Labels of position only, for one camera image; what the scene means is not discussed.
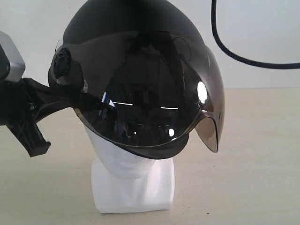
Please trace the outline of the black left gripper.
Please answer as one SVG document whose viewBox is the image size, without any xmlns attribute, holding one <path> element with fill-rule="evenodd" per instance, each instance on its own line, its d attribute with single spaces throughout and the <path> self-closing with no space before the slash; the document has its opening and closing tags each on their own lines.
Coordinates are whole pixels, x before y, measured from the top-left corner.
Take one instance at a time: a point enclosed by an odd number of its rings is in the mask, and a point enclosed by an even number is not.
<svg viewBox="0 0 300 225">
<path fill-rule="evenodd" d="M 74 107 L 80 92 L 69 86 L 35 86 L 35 119 L 23 80 L 0 82 L 0 125 L 6 126 L 30 157 L 45 154 L 51 143 L 41 134 L 37 122 L 60 110 Z"/>
</svg>

